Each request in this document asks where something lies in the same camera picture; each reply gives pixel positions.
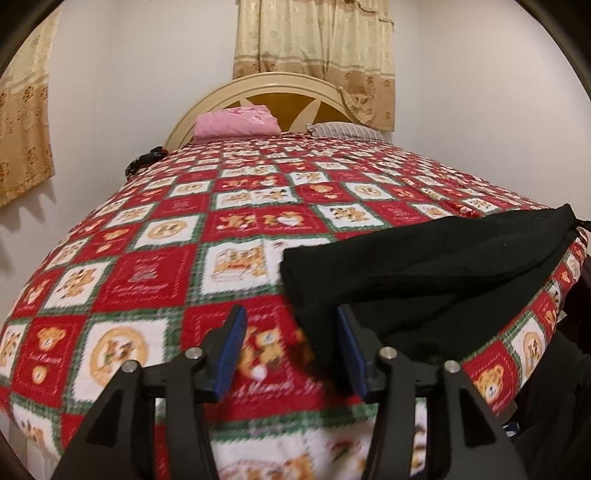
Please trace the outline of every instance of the white wall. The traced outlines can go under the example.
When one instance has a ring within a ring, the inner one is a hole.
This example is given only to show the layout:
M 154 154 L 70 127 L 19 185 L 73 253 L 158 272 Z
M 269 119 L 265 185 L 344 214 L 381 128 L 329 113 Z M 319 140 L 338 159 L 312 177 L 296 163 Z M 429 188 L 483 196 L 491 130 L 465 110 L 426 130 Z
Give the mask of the white wall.
M 394 63 L 396 72 L 395 131 L 390 140 L 410 151 L 420 150 L 421 53 L 420 3 L 390 0 L 394 20 Z
M 187 110 L 232 80 L 235 0 L 121 0 L 109 76 L 114 168 L 162 145 Z
M 50 57 L 56 175 L 0 209 L 0 324 L 45 255 L 121 185 L 106 174 L 100 105 L 115 0 L 66 0 Z
M 514 0 L 418 0 L 420 150 L 591 218 L 591 101 Z

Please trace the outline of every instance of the beige curtain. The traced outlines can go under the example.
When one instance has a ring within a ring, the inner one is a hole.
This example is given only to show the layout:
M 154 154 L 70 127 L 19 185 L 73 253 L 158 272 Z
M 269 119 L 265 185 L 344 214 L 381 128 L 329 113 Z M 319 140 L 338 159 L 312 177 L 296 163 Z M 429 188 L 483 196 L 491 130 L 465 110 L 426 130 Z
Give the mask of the beige curtain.
M 389 0 L 239 0 L 234 78 L 296 72 L 335 85 L 355 118 L 394 129 Z
M 39 25 L 0 79 L 0 207 L 53 176 L 48 59 L 59 13 Z

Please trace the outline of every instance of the bed frame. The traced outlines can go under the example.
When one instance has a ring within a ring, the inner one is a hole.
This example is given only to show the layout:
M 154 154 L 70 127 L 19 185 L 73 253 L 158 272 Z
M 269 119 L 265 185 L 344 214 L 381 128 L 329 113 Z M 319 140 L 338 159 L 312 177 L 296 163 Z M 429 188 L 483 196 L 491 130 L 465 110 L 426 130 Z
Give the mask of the bed frame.
M 332 84 L 301 73 L 255 73 L 218 88 L 195 104 L 174 127 L 164 148 L 173 151 L 193 137 L 198 115 L 224 108 L 267 105 L 284 132 L 305 132 L 307 124 L 358 121 Z

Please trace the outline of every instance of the bed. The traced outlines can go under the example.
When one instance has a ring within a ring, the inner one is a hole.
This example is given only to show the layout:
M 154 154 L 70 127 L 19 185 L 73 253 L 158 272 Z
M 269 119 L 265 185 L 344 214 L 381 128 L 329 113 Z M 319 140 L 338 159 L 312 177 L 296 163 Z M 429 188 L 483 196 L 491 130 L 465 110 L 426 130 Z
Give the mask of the bed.
M 251 103 L 269 107 L 282 136 L 191 143 L 199 113 Z M 189 110 L 164 161 L 50 252 L 0 333 L 0 407 L 26 436 L 37 478 L 49 477 L 121 363 L 171 360 L 237 301 L 249 316 L 238 370 L 227 398 L 207 410 L 220 478 L 360 478 L 376 408 L 341 397 L 314 370 L 281 294 L 282 251 L 449 215 L 544 206 L 387 143 L 306 134 L 308 123 L 325 121 L 353 119 L 322 80 L 289 73 L 236 80 Z M 582 231 L 523 311 L 463 361 L 494 412 L 540 360 L 586 244 Z M 418 401 L 417 422 L 425 418 Z M 161 479 L 163 438 L 160 425 Z M 423 460 L 418 455 L 414 468 Z

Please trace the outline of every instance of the striped pillow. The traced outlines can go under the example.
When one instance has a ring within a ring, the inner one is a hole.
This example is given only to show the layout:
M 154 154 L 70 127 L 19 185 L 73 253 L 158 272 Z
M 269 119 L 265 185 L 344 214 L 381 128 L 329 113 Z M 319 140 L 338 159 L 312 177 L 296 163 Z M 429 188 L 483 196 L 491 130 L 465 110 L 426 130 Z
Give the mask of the striped pillow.
M 308 124 L 308 132 L 312 137 L 320 138 L 348 138 L 349 140 L 361 140 L 367 142 L 385 142 L 379 130 L 374 130 L 363 125 L 347 122 L 325 122 L 323 124 Z

